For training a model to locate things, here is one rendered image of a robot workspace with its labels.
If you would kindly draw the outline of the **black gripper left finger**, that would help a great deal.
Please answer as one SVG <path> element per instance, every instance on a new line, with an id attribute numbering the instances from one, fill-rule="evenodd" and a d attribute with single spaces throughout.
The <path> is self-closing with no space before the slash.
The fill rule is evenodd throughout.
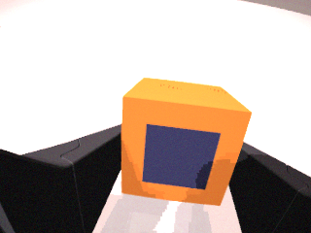
<path id="1" fill-rule="evenodd" d="M 18 155 L 0 149 L 3 233 L 93 233 L 121 173 L 121 124 Z"/>

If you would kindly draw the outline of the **orange block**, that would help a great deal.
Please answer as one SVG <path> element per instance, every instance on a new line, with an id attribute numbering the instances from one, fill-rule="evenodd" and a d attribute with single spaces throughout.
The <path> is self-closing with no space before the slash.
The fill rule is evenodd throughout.
<path id="1" fill-rule="evenodd" d="M 121 97 L 121 194 L 221 206 L 251 115 L 221 86 L 141 79 Z"/>

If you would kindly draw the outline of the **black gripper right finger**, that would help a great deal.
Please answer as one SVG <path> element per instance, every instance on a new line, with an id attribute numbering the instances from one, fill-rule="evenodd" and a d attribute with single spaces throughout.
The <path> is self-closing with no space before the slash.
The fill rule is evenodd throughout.
<path id="1" fill-rule="evenodd" d="M 228 185 L 241 233 L 311 233 L 311 176 L 244 141 Z"/>

